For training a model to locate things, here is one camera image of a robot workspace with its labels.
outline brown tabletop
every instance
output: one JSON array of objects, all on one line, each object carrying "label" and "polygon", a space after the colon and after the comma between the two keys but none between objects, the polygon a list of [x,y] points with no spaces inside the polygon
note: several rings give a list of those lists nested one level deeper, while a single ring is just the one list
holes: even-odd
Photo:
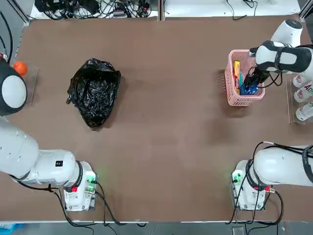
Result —
[{"label": "brown tabletop", "polygon": [[[18,54],[40,69],[33,103],[9,119],[41,149],[67,149],[88,161],[118,220],[229,220],[238,161],[251,158],[260,141],[313,140],[312,126],[289,124],[285,83],[248,108],[230,107],[224,91],[229,52],[258,46],[294,17],[34,20]],[[302,43],[310,43],[305,26]],[[70,79],[91,57],[110,61],[123,76],[114,112],[98,132],[66,104]],[[65,220],[54,195],[22,188],[3,173],[0,186],[0,221]],[[275,188],[284,220],[313,220],[312,188]],[[272,198],[256,219],[276,220]],[[96,212],[70,217],[100,221],[102,214],[99,201]]]}]

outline white robotic arm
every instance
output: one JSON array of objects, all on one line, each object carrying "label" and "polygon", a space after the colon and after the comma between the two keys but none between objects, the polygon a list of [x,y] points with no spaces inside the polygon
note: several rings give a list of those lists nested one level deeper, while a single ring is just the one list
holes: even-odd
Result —
[{"label": "white robotic arm", "polygon": [[[246,76],[248,80],[244,83],[262,83],[268,78],[269,72],[313,77],[313,45],[300,46],[301,32],[301,23],[286,20],[270,41],[251,48],[249,55],[255,57],[256,68],[252,75]],[[311,153],[307,152],[303,157],[306,146],[296,148],[299,150],[289,151],[272,146],[258,151],[254,161],[240,161],[231,175],[234,204],[237,201],[240,210],[261,210],[266,186],[267,189],[276,184],[313,187],[313,158],[308,157]]]},{"label": "white robotic arm", "polygon": [[23,108],[27,88],[20,75],[0,58],[0,171],[24,184],[62,188],[68,211],[94,209],[97,176],[86,162],[65,150],[40,150],[28,134],[4,117]]}]

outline pink basket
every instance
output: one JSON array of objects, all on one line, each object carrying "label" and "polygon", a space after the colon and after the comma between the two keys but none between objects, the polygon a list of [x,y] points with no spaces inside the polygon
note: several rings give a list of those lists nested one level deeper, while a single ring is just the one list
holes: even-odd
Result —
[{"label": "pink basket", "polygon": [[234,61],[240,61],[240,71],[244,79],[249,69],[255,66],[254,58],[248,57],[248,54],[249,50],[232,50],[228,56],[228,64],[225,69],[225,81],[227,100],[230,106],[249,106],[253,101],[262,99],[265,94],[265,89],[259,89],[255,95],[239,95],[235,90],[233,75]]}]

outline yellow package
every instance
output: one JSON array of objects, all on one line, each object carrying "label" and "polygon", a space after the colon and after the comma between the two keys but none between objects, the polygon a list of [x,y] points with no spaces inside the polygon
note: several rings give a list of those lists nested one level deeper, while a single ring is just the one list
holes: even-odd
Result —
[{"label": "yellow package", "polygon": [[234,82],[235,82],[235,89],[236,89],[237,94],[240,94],[239,73],[240,73],[240,62],[234,61]]}]

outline bottle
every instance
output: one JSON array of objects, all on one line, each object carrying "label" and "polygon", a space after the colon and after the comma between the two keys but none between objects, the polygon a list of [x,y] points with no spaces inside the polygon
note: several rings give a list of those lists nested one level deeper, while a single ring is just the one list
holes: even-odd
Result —
[{"label": "bottle", "polygon": [[298,108],[295,112],[296,117],[300,121],[305,121],[306,119],[313,116],[313,102],[310,102],[303,106],[302,108]]},{"label": "bottle", "polygon": [[300,88],[300,87],[303,87],[308,82],[311,82],[312,80],[313,79],[311,79],[311,78],[297,75],[296,77],[293,78],[292,83],[295,87]]},{"label": "bottle", "polygon": [[311,97],[312,95],[313,95],[313,82],[311,81],[302,88],[300,88],[299,90],[297,90],[294,93],[293,97],[297,102],[301,103],[305,101],[307,98]]}]

